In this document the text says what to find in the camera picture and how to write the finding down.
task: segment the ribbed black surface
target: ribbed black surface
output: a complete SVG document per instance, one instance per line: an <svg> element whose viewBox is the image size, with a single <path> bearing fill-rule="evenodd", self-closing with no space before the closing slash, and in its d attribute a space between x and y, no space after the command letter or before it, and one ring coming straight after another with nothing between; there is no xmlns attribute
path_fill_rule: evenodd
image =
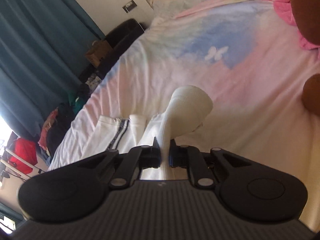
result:
<svg viewBox="0 0 320 240"><path fill-rule="evenodd" d="M112 192L99 210L63 225L28 221L11 236L23 240L52 239L243 239L304 240L312 233L297 220L260 225L227 212L211 191L188 181L137 181Z"/></svg>

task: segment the brown object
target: brown object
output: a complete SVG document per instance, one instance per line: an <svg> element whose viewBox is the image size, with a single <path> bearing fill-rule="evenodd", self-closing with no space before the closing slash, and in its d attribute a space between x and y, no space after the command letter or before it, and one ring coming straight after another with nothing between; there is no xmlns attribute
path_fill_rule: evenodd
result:
<svg viewBox="0 0 320 240"><path fill-rule="evenodd" d="M304 84L302 102L307 110L320 116L320 74L313 75Z"/></svg>
<svg viewBox="0 0 320 240"><path fill-rule="evenodd" d="M302 36L320 45L320 0L291 0L291 6Z"/></svg>
<svg viewBox="0 0 320 240"><path fill-rule="evenodd" d="M92 48L85 54L85 57L92 65L98 67L103 60L113 49L107 41L97 41Z"/></svg>

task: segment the white butterfly print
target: white butterfly print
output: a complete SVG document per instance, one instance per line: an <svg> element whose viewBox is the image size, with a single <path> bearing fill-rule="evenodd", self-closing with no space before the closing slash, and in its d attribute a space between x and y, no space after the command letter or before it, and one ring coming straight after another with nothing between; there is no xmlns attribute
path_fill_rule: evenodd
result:
<svg viewBox="0 0 320 240"><path fill-rule="evenodd" d="M215 46L210 47L208 50L207 56L204 57L204 60L208 61L214 58L215 61L221 60L222 55L228 51L229 47L224 46L221 49L217 49Z"/></svg>

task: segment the pile of clothes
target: pile of clothes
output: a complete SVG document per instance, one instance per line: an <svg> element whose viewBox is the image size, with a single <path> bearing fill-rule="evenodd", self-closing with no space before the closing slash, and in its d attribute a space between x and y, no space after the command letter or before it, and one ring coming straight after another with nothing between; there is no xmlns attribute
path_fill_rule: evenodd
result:
<svg viewBox="0 0 320 240"><path fill-rule="evenodd" d="M80 85L77 92L69 93L69 102L61 103L44 122L38 144L51 159L91 93L92 89L87 84Z"/></svg>

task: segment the brown round object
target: brown round object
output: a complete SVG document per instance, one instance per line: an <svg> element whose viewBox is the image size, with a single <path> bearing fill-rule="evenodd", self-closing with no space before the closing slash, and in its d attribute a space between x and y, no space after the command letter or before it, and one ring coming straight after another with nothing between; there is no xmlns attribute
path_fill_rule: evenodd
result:
<svg viewBox="0 0 320 240"><path fill-rule="evenodd" d="M291 0L291 7L302 36L320 45L320 0Z"/></svg>
<svg viewBox="0 0 320 240"><path fill-rule="evenodd" d="M320 116L320 74L313 75L304 84L302 102L311 113Z"/></svg>

